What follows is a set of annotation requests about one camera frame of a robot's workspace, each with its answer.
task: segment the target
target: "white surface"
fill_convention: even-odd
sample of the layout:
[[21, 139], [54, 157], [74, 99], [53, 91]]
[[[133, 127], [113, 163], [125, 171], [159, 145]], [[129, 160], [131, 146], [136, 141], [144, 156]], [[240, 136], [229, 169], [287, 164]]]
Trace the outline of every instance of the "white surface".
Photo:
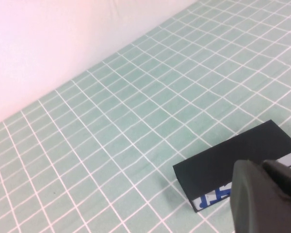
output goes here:
[[195, 0], [0, 0], [0, 121]]

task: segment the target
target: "grid pattern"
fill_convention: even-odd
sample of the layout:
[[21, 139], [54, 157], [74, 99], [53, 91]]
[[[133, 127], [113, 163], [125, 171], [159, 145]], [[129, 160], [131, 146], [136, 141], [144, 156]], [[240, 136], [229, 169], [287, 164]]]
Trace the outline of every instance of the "grid pattern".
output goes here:
[[291, 136], [291, 0], [200, 0], [0, 123], [0, 233], [231, 233], [172, 165], [269, 119]]

